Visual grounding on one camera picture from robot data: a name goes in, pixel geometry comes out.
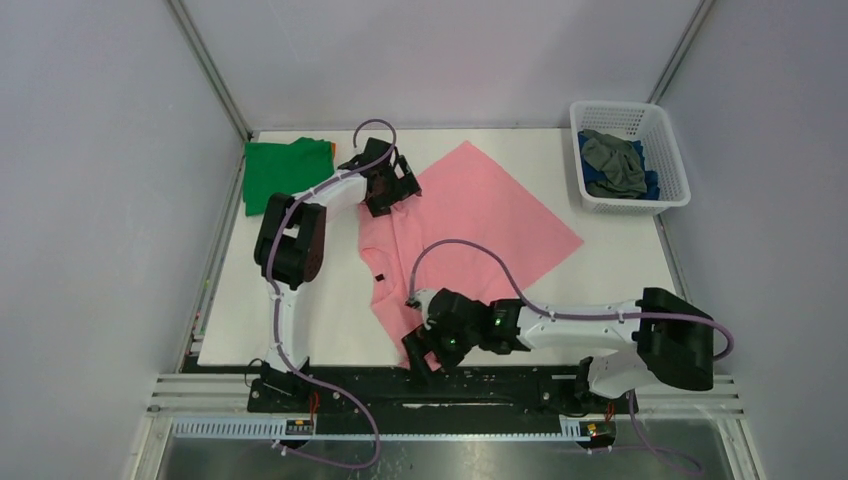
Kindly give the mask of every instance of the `white basket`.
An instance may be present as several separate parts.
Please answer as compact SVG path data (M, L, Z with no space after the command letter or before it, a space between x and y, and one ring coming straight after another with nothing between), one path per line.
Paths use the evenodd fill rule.
M683 170L680 150L674 132L671 131L671 122L662 108L637 102L580 101L571 104L570 113L577 183L583 208L598 213L656 215L669 207L682 207L689 203L689 182ZM659 177L659 200L599 198L589 195L583 181L580 144L577 141L577 134L586 128L624 140L641 140L645 169L656 171Z

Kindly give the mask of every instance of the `white work surface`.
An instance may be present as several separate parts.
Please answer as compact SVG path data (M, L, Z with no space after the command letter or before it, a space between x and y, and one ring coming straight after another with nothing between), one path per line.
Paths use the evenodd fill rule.
M353 155L350 131L262 132L259 141L290 143L301 136L335 142L336 164ZM361 146L369 136L391 139L387 131L365 130L360 133ZM640 298L646 286L673 291L652 217L582 211L569 130L401 130L397 145L412 170L420 174L465 140L498 162L584 241L527 289L531 299L553 305L587 305ZM265 280L253 261L261 223L261 215L244 216L241 202L211 306L200 365L246 365L265 357L270 304ZM313 365L396 365L400 359L369 307L373 279L359 257L358 232L355 208L342 212L327 226L324 264L311 283L315 300L307 307L309 318L304 319L310 325ZM571 348L499 356L474 349L464 364L575 363L597 353Z

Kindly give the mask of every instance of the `white wall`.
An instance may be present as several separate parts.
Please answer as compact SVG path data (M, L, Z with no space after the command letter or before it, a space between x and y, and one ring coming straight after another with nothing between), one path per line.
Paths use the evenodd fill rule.
M846 474L846 25L842 0L720 1L662 102L692 187L672 243L739 340L770 479Z
M644 101L698 0L187 0L255 129L568 124Z
M0 2L0 478L120 475L238 154L165 2Z

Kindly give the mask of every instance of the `pink cloth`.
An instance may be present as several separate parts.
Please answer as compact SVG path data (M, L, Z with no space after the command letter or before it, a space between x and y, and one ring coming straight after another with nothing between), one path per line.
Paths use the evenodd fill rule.
M470 240L506 262L518 285L532 285L583 244L500 165L465 142L418 175L422 196L374 218L359 206L359 251L371 269L371 310L405 358L401 339L421 324L404 303L415 259L445 238ZM489 303L515 298L500 266L463 245L442 245L418 268L415 288L448 288Z

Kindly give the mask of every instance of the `metal frame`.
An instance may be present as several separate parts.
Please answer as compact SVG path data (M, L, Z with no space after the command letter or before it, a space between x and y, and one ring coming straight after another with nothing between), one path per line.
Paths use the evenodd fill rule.
M206 259L206 267L203 270L203 279L195 297L195 308L192 310L192 318L188 321L188 326L183 334L183 341L180 343L181 350L175 359L174 372L180 371L185 360L185 354L187 352L191 353L195 349L195 344L197 344L196 346L199 352L200 343L203 341L203 331L209 319L209 307L212 305L215 291L218 288L221 267L224 263L227 247L230 244L230 236L233 231L233 225L235 225L236 214L238 213L241 186L244 180L243 172L244 156L242 155L236 168L233 170L233 176L229 182L230 189L227 195L227 201L218 217L212 248L209 250L209 257Z
M698 7L695 9L695 13L689 20L689 24L687 24L686 29L683 30L683 35L680 37L680 41L677 42L677 46L674 48L671 58L668 59L668 63L663 69L662 75L660 75L659 80L657 80L657 84L654 85L654 90L648 97L648 103L659 103L663 95L665 95L666 90L668 90L669 85L671 85L671 81L674 80L674 76L677 74L677 70L680 68L680 64L683 63L683 59L686 58L686 54L689 53L689 48L692 47L692 43L698 36L698 32L701 31L701 26L703 26L704 21L707 19L707 16L715 3L716 0L701 0L698 4Z
M256 375L248 375L248 381ZM247 412L250 391L243 375L166 374L160 375L148 407L150 422L137 447L137 465L129 469L127 478L148 480L156 478L162 465L165 447L179 419L189 417L219 418L222 423L238 419L261 418L268 423L291 418L292 414L257 415ZM651 420L710 419L716 424L731 470L736 479L764 480L759 455L751 442L742 402L736 384L729 375L716 375L715 387L709 392L688 392L665 386L637 390L642 415ZM394 440L423 440L398 437ZM491 441L492 438L468 440ZM515 435L498 440L550 440Z
M186 44L191 48L192 53L194 53L198 63L200 63L200 69L203 70L203 74L209 80L209 86L212 87L212 91L215 92L215 95L221 102L221 106L224 107L224 111L233 124L233 128L241 137L242 141L249 141L251 137L250 126L244 120L241 111L238 109L238 105L236 105L230 91L227 89L227 85L224 83L224 79L221 77L221 73L218 72L215 62L212 61L209 50L203 43L200 32L198 32L197 27L194 25L194 21L192 21L185 4L182 0L165 0L165 3L170 7L177 26L183 32Z

